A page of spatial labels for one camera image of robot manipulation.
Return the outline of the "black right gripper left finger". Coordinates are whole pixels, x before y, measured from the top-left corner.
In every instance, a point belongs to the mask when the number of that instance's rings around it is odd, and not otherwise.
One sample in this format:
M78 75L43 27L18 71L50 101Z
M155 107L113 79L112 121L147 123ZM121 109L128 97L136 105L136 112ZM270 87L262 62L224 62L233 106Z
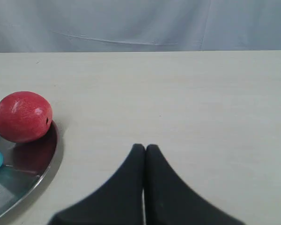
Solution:
M145 148L134 144L119 169L95 192L56 213L51 225L143 224Z

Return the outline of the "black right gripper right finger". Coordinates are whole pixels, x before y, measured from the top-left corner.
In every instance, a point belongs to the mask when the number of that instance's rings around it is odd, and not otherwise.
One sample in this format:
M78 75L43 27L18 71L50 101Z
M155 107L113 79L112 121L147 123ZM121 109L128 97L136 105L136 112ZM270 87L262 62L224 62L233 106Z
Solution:
M146 148L145 212L148 225L243 224L194 192L155 144Z

